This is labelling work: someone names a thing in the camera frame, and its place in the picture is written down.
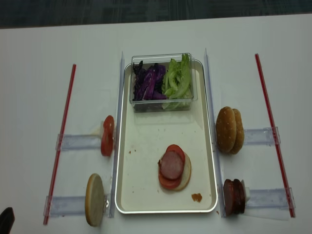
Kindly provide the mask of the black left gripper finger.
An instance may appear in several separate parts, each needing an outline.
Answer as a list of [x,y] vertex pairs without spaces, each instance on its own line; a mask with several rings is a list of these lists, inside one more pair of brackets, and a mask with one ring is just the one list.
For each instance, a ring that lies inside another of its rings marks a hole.
[[0,214],[0,234],[10,234],[15,221],[14,211],[12,207],[7,207]]

